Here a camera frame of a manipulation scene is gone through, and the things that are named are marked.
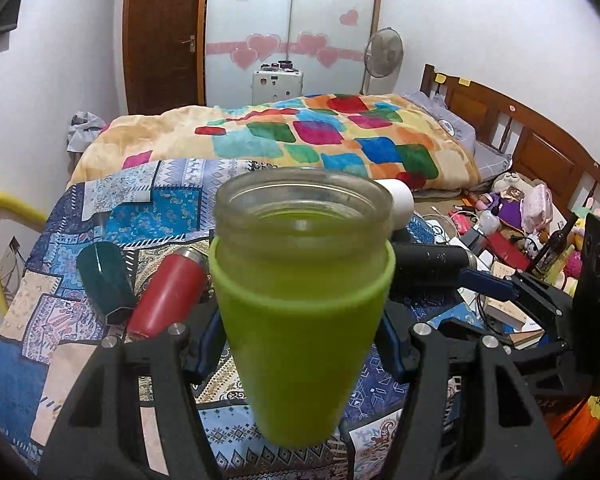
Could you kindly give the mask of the dark glass bottle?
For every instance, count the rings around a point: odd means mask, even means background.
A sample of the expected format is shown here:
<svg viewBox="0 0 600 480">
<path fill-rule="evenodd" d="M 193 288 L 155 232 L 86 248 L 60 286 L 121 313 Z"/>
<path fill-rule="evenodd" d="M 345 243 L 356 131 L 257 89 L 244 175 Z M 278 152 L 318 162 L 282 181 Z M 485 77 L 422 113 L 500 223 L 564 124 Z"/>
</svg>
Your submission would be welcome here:
<svg viewBox="0 0 600 480">
<path fill-rule="evenodd" d="M 538 280 L 546 278 L 548 272 L 550 272 L 550 268 L 566 249 L 569 234 L 577 221 L 578 216 L 572 214 L 560 230 L 550 234 L 546 244 L 531 261 L 530 266 L 528 266 L 528 273 L 535 276 Z"/>
</svg>

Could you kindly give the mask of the black bottle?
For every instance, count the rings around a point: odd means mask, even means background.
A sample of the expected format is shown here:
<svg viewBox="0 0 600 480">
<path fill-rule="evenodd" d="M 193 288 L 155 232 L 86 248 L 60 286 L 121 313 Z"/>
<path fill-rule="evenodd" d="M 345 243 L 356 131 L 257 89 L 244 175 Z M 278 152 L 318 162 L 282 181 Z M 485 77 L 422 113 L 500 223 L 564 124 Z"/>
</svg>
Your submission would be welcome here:
<svg viewBox="0 0 600 480">
<path fill-rule="evenodd" d="M 477 269 L 477 258 L 457 245 L 392 243 L 396 268 L 394 290 L 460 286 L 460 274 Z"/>
</svg>

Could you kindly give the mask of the grey pillow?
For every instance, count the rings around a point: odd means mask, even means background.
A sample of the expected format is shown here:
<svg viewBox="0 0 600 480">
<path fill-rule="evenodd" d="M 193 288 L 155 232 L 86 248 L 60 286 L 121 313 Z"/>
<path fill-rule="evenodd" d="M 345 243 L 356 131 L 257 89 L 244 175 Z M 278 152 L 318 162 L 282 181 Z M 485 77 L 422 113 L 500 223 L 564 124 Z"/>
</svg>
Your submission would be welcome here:
<svg viewBox="0 0 600 480">
<path fill-rule="evenodd" d="M 424 92 L 417 91 L 407 94 L 405 99 L 426 110 L 447 133 L 471 152 L 482 182 L 492 181 L 512 166 L 512 156 L 503 155 L 491 145 L 478 141 L 475 128 L 451 112 L 444 104 L 442 96 L 430 98 Z"/>
</svg>

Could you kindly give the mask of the white bottle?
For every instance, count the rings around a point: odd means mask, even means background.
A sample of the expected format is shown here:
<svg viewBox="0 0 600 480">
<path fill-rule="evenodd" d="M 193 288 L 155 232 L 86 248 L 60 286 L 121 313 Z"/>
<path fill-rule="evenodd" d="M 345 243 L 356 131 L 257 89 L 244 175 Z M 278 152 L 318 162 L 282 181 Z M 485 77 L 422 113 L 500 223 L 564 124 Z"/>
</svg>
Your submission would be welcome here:
<svg viewBox="0 0 600 480">
<path fill-rule="evenodd" d="M 411 189 L 398 179 L 378 179 L 392 197 L 391 225 L 393 231 L 404 229 L 411 221 L 415 210 L 415 202 Z"/>
</svg>

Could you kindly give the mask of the patchwork blue bedspread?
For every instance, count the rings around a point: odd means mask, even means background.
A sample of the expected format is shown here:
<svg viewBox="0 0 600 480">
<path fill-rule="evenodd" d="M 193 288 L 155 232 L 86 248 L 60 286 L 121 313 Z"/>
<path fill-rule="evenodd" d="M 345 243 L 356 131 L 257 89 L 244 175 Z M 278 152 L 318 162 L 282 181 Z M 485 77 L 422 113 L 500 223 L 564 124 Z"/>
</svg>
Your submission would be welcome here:
<svg viewBox="0 0 600 480">
<path fill-rule="evenodd" d="M 206 252 L 219 186 L 260 169 L 254 160 L 179 158 L 75 184 L 58 200 L 24 267 L 0 327 L 0 429 L 20 465 L 36 471 L 68 392 L 99 341 L 124 338 L 92 307 L 76 259 L 97 242 L 118 245 L 142 296 L 163 260 Z M 373 479 L 396 432 L 407 388 L 371 351 L 340 426 L 324 443 L 290 450 L 253 421 L 230 352 L 192 393 L 227 479 Z"/>
</svg>

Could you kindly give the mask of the dark teal cup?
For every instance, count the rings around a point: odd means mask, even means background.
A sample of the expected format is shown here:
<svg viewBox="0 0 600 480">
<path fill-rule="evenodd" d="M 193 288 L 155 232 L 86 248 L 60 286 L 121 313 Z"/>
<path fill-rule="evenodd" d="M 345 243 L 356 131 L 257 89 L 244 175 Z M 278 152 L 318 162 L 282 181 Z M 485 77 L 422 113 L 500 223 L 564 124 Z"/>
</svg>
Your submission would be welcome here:
<svg viewBox="0 0 600 480">
<path fill-rule="evenodd" d="M 135 296 L 120 248 L 110 242 L 91 244 L 76 257 L 76 267 L 99 318 L 107 325 L 128 322 L 135 309 Z"/>
</svg>

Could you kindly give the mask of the standing electric fan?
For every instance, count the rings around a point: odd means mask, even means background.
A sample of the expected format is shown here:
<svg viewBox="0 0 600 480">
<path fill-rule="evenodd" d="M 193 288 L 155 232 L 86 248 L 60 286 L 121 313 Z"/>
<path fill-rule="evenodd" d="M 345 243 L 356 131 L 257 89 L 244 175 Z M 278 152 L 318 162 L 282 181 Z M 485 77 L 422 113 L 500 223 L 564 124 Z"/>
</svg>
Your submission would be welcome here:
<svg viewBox="0 0 600 480">
<path fill-rule="evenodd" d="M 372 33 L 367 41 L 363 63 L 365 75 L 361 92 L 366 94 L 374 79 L 391 76 L 402 64 L 404 55 L 400 34 L 392 27 L 385 27 Z"/>
</svg>

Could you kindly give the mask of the sliding door wardrobe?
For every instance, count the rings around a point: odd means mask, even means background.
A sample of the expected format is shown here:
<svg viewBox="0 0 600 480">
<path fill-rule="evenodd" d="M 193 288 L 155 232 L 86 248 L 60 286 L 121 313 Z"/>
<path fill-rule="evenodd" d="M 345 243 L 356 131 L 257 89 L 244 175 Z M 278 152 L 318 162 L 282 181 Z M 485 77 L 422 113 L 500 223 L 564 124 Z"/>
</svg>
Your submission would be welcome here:
<svg viewBox="0 0 600 480">
<path fill-rule="evenodd" d="M 256 70 L 281 60 L 302 73 L 303 94 L 361 91 L 375 0 L 207 0 L 206 102 L 252 101 Z"/>
</svg>

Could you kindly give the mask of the wooden headboard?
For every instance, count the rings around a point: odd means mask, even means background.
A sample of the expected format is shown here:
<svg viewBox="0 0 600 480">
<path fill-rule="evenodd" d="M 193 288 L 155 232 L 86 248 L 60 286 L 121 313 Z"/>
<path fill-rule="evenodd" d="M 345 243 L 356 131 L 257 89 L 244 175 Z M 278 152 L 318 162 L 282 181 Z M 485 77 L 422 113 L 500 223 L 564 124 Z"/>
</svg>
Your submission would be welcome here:
<svg viewBox="0 0 600 480">
<path fill-rule="evenodd" d="M 476 139 L 508 155 L 512 169 L 543 181 L 562 212 L 600 199 L 600 163 L 562 127 L 502 92 L 427 64 L 419 90 L 474 127 Z"/>
</svg>

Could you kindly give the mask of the grey clothes pile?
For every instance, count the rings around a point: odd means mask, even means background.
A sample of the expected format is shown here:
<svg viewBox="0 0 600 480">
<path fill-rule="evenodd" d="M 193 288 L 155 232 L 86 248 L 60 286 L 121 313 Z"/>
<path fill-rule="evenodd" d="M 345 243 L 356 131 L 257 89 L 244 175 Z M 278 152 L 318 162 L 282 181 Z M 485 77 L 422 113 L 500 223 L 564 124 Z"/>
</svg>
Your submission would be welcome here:
<svg viewBox="0 0 600 480">
<path fill-rule="evenodd" d="M 90 112 L 79 110 L 70 119 L 67 131 L 67 151 L 84 153 L 106 128 L 106 122 Z"/>
</svg>

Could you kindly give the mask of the brown wooden door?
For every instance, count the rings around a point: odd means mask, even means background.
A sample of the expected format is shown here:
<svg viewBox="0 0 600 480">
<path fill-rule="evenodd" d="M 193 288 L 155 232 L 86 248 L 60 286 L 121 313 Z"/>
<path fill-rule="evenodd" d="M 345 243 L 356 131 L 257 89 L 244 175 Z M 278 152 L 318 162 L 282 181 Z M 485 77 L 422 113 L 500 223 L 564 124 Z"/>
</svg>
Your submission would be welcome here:
<svg viewBox="0 0 600 480">
<path fill-rule="evenodd" d="M 122 56 L 131 115 L 196 104 L 198 0 L 123 0 Z"/>
</svg>

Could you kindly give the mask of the green bottle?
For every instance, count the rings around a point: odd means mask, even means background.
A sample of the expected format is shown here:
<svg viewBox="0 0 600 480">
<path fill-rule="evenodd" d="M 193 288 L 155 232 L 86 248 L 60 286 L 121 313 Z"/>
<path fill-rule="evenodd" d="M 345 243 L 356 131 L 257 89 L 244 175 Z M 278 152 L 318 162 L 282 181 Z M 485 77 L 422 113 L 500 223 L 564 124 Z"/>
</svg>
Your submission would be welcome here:
<svg viewBox="0 0 600 480">
<path fill-rule="evenodd" d="M 285 448 L 336 429 L 396 268 L 393 200 L 346 172 L 276 168 L 215 195 L 209 266 L 230 351 L 262 434 Z"/>
</svg>

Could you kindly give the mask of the white appliance box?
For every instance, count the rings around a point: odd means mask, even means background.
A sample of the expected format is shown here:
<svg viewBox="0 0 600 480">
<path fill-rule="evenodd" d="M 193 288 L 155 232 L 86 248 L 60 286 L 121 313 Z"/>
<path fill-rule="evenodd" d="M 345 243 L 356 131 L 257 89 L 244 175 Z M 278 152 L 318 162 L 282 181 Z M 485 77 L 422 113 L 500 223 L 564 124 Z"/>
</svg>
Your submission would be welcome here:
<svg viewBox="0 0 600 480">
<path fill-rule="evenodd" d="M 259 105 L 298 98 L 302 95 L 303 73 L 291 61 L 262 64 L 252 74 L 251 104 Z"/>
</svg>

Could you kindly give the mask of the red bottle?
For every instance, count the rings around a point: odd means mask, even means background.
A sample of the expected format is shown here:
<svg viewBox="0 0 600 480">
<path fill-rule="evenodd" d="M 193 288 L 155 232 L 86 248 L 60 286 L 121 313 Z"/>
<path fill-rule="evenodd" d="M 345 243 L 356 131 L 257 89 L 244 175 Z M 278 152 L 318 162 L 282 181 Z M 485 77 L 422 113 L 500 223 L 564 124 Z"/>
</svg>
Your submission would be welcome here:
<svg viewBox="0 0 600 480">
<path fill-rule="evenodd" d="M 166 256 L 151 277 L 129 320 L 128 334 L 136 338 L 159 335 L 183 323 L 208 287 L 207 258 L 193 248 Z"/>
</svg>

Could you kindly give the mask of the colourful squares quilt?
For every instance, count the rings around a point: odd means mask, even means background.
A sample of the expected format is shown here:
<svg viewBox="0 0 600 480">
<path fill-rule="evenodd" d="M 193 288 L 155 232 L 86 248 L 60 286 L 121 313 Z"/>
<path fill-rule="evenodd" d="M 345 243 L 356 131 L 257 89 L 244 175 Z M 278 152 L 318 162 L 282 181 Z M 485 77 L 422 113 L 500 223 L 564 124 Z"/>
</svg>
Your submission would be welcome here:
<svg viewBox="0 0 600 480">
<path fill-rule="evenodd" d="M 482 180 L 471 149 L 397 94 L 316 94 L 241 108 L 191 105 L 120 116 L 86 149 L 71 180 L 176 158 L 320 167 L 396 178 L 415 191 L 452 192 Z"/>
</svg>

